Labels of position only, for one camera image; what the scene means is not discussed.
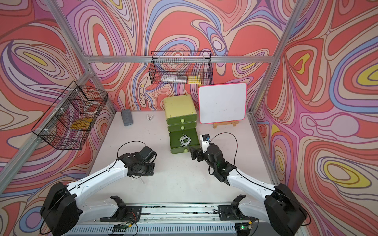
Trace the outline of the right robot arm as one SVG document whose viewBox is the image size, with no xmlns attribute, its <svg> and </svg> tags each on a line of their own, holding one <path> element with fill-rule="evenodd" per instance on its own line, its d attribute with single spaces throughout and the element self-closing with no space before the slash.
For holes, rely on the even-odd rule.
<svg viewBox="0 0 378 236">
<path fill-rule="evenodd" d="M 263 220 L 281 236 L 294 236 L 304 224 L 308 213 L 285 184 L 267 184 L 244 174 L 224 159 L 214 143 L 206 151 L 188 149 L 192 160 L 206 162 L 219 182 L 243 191 L 230 205 L 218 207 L 222 220 Z"/>
</svg>

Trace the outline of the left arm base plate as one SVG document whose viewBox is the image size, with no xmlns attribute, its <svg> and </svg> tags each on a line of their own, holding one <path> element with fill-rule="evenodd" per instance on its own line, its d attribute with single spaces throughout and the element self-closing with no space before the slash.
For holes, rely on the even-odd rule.
<svg viewBox="0 0 378 236">
<path fill-rule="evenodd" d="M 100 222 L 139 222 L 142 206 L 123 206 L 110 217 L 100 218 Z"/>
</svg>

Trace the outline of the green drawer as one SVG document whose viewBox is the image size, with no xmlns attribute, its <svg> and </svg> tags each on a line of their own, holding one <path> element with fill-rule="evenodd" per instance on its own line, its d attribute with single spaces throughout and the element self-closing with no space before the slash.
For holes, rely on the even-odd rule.
<svg viewBox="0 0 378 236">
<path fill-rule="evenodd" d="M 169 117 L 166 119 L 168 125 L 184 124 L 197 121 L 197 114 Z"/>
<path fill-rule="evenodd" d="M 176 131 L 181 131 L 181 130 L 193 129 L 193 128 L 196 128 L 196 126 L 197 126 L 197 122 L 189 122 L 189 123 L 169 125 L 167 129 L 169 132 L 176 132 Z"/>
<path fill-rule="evenodd" d="M 169 133 L 172 154 L 190 152 L 190 148 L 200 148 L 197 129 L 187 129 Z"/>
</svg>

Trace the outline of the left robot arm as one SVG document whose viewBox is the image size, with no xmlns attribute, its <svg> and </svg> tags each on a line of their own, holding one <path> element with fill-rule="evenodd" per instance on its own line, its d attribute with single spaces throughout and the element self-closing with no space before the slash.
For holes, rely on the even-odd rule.
<svg viewBox="0 0 378 236">
<path fill-rule="evenodd" d="M 103 169 L 78 181 L 54 184 L 40 209 L 43 223 L 54 236 L 62 236 L 78 223 L 100 219 L 105 222 L 124 221 L 129 225 L 138 221 L 134 212 L 128 211 L 126 203 L 118 196 L 98 201 L 87 199 L 108 185 L 132 177 L 148 177 L 154 174 L 157 153 L 144 146 L 141 151 L 125 153 Z"/>
</svg>

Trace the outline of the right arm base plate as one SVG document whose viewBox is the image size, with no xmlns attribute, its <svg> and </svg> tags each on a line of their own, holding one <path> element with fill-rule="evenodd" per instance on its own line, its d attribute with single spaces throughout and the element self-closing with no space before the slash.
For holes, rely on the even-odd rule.
<svg viewBox="0 0 378 236">
<path fill-rule="evenodd" d="M 220 221 L 250 220 L 250 217 L 245 216 L 238 207 L 232 205 L 218 205 L 216 212 L 219 215 Z"/>
</svg>

